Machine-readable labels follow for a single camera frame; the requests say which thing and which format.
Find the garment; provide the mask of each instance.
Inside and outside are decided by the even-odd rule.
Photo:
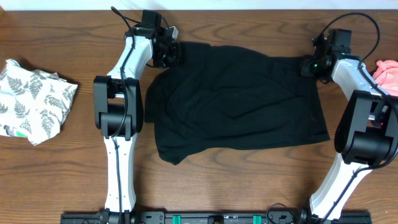
[[[77,85],[40,70],[28,71],[7,60],[0,73],[0,135],[40,144],[60,132]]]
[[[146,94],[160,158],[178,164],[211,147],[267,149],[329,140],[316,80],[302,58],[272,58],[240,47],[181,43],[182,65]]]
[[[398,96],[398,62],[394,60],[377,61],[373,79],[392,96]]]

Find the leaf print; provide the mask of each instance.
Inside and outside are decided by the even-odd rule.
[[[50,92],[51,93],[55,93],[55,90],[53,88],[54,88],[54,86],[52,84],[50,84]]]
[[[25,105],[20,103],[19,101],[15,101],[14,111],[17,115],[17,118],[24,118],[25,117]]]
[[[29,90],[32,94],[33,99],[36,100],[37,95],[39,94],[40,90],[42,89],[42,82],[39,80],[38,75],[33,74],[30,76],[32,79],[30,80]]]
[[[40,114],[42,115],[42,127],[47,134],[47,137],[51,138],[51,129],[53,128],[54,120],[49,117],[47,113],[47,110],[43,110],[42,112],[40,112]]]
[[[42,112],[40,112],[40,114],[42,115],[42,119],[47,116],[48,111],[47,110],[42,110]]]
[[[32,127],[30,126],[30,123],[27,119],[19,127],[25,129],[30,134],[32,134]]]
[[[57,115],[55,115],[55,113],[53,113],[53,112],[51,112],[51,111],[49,111],[49,114],[52,115],[52,116],[54,116],[54,117],[57,117]]]
[[[0,81],[3,80],[7,76],[7,69],[4,67],[4,69],[0,73]]]
[[[69,89],[70,89],[71,87],[72,87],[71,85],[68,86],[68,88],[64,89],[64,92],[62,93],[62,96],[63,96],[66,100],[69,100],[69,101],[72,101],[72,100],[73,100],[73,96],[74,96],[74,94],[75,94],[75,92],[76,92],[76,90],[72,90],[72,93],[69,93]]]
[[[8,111],[8,106],[0,103],[0,113],[5,113]]]
[[[44,103],[47,104],[47,102],[50,103],[51,106],[56,106],[60,109],[64,109],[62,101],[52,97],[51,95],[47,95],[45,97]]]
[[[20,79],[11,78],[11,77],[7,77],[7,79],[8,79],[8,85],[15,92],[16,95],[21,95],[25,93],[25,90],[21,88],[22,81]]]

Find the wooden table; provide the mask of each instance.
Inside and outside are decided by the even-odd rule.
[[[311,38],[347,11],[161,11],[179,40],[237,45],[271,56],[312,54]],[[366,60],[395,59],[398,13],[366,11],[379,23],[381,42]],[[124,12],[134,19],[141,11]],[[353,31],[353,53],[367,54],[376,40],[363,17],[332,27]],[[0,67],[14,58],[29,70],[58,72],[79,89],[61,133],[38,146],[0,137],[0,223],[59,223],[63,212],[94,212],[107,193],[107,155],[94,123],[93,80],[106,75],[124,48],[126,25],[109,11],[6,12],[0,18]],[[147,68],[141,93],[161,70]],[[331,138],[346,106],[337,85],[318,85]],[[302,207],[332,165],[333,141],[280,149],[208,149],[178,166],[162,161],[153,124],[136,145],[134,186],[139,209],[169,211],[267,210],[276,202]],[[346,209],[369,209],[375,223],[398,218],[398,162],[374,171],[354,191]]]

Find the wire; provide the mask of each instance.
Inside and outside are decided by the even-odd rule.
[[[341,15],[339,17],[337,17],[336,19],[333,19],[320,33],[320,36],[322,36],[322,34],[324,33],[324,31],[327,30],[327,28],[329,28],[330,25],[332,25],[332,23],[336,22],[338,19],[341,19],[343,17],[346,16],[352,16],[352,15],[359,15],[359,16],[364,16],[366,18],[368,18],[375,26],[376,28],[376,32],[377,32],[377,41],[374,45],[374,47],[372,48],[372,50],[362,59],[359,61],[358,63],[358,70],[359,72],[362,74],[362,76],[368,81],[368,83],[372,86],[372,88],[374,88],[377,92],[379,92],[382,97],[384,99],[386,99],[388,105],[391,107],[391,110],[394,112],[396,119],[398,121],[398,109],[395,106],[395,104],[393,104],[391,98],[389,95],[385,94],[377,85],[377,83],[372,82],[372,80],[369,79],[369,77],[365,74],[365,72],[363,71],[363,61],[365,59],[367,59],[373,52],[374,50],[377,48],[377,46],[379,45],[379,41],[380,41],[380,29],[379,26],[377,24],[377,22],[369,15],[362,13],[362,12],[351,12],[351,13],[347,13],[344,15]],[[383,168],[385,166],[387,166],[388,164],[390,164],[396,157],[398,154],[398,143],[395,147],[394,153],[393,155],[384,163],[379,164],[379,165],[375,165],[375,166],[369,166],[369,167],[365,167],[365,168],[361,168],[356,170],[355,172],[353,172],[353,175],[351,176],[350,180],[348,181],[348,183],[346,184],[345,188],[343,189],[343,191],[340,193],[339,197],[337,198],[337,200],[335,202],[333,202],[333,206],[329,209],[328,213],[325,215],[325,217],[321,220],[320,223],[325,223],[326,220],[328,219],[328,217],[330,216],[330,214],[333,212],[333,210],[336,208],[336,206],[339,204],[340,200],[344,197],[344,194],[347,192],[347,190],[349,189],[349,187],[351,186],[351,184],[354,182],[354,179],[357,178],[358,174],[362,171],[366,171],[366,170],[375,170],[375,169],[380,169]]]
[[[118,191],[119,191],[119,223],[122,224],[122,190],[121,190],[121,183],[120,183],[120,170],[119,170],[119,145],[116,141],[116,138],[112,139],[114,144],[114,150],[116,153],[116,175],[118,178]]]
[[[167,28],[170,28],[169,23],[166,21],[166,18],[164,18],[164,17],[162,16],[162,19],[163,19],[164,23],[166,23]]]
[[[139,22],[139,21],[137,21],[137,20],[130,19],[130,18],[128,18],[127,16],[124,16],[124,18],[127,19],[127,20],[130,20],[130,21],[132,21],[132,22],[138,23],[138,24],[141,23],[141,22]]]
[[[119,135],[120,131],[123,128],[124,122],[126,120],[127,117],[127,109],[129,107],[129,100],[127,98],[127,88],[126,88],[126,82],[124,81],[124,76],[125,76],[125,72],[124,72],[124,67],[127,64],[127,61],[129,60],[130,55],[132,54],[132,51],[134,50],[135,46],[136,46],[136,40],[134,38],[134,31],[131,29],[130,24],[128,23],[127,19],[133,22],[137,22],[133,19],[130,19],[128,17],[123,16],[115,7],[111,7],[112,11],[114,13],[116,13],[117,15],[119,15],[123,21],[126,23],[126,25],[129,28],[129,32],[131,34],[131,38],[132,38],[132,44],[131,44],[131,48],[129,50],[129,53],[127,54],[126,58],[124,59],[122,66],[120,67],[120,79],[121,79],[121,83],[123,86],[123,97],[124,97],[124,113],[123,113],[123,117],[122,120],[120,122],[119,128],[115,131],[115,133],[112,134],[111,138],[112,141],[114,143],[114,149],[115,149],[115,153],[116,153],[116,173],[117,173],[117,177],[118,177],[118,190],[119,190],[119,223],[122,224],[122,197],[121,197],[121,182],[120,182],[120,171],[119,171],[119,146],[118,143],[116,141],[116,136]]]
[[[271,222],[272,224],[276,224],[276,223],[274,221],[272,221],[271,218],[269,218],[269,210],[272,209],[276,205],[280,205],[280,206],[283,206],[283,207],[287,208],[286,205],[284,205],[282,203],[275,203],[275,204],[271,205],[271,207],[268,208],[268,210],[266,212],[266,216],[267,216],[268,221]],[[288,224],[292,224],[292,223],[294,223],[295,215],[291,211],[289,211],[289,213],[293,216],[293,221],[291,223],[288,223]]]

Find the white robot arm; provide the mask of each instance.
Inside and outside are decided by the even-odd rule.
[[[94,80],[96,125],[104,136],[108,153],[105,209],[109,212],[109,223],[119,223],[117,214],[128,216],[136,204],[132,174],[134,146],[143,123],[139,89],[142,72],[150,59],[156,68],[174,66],[179,60],[180,48],[173,42],[178,30],[162,28],[161,19],[159,13],[144,10],[141,23],[126,32],[126,46],[116,66],[106,77],[97,76]],[[115,97],[125,98],[124,105],[108,102],[108,98]]]
[[[359,182],[396,155],[398,126],[393,107],[397,100],[377,86],[358,56],[350,54],[350,39],[350,30],[330,30],[327,38],[314,40],[315,55],[302,67],[303,76],[331,78],[349,100],[336,130],[333,165],[310,197],[313,223],[338,220]]]

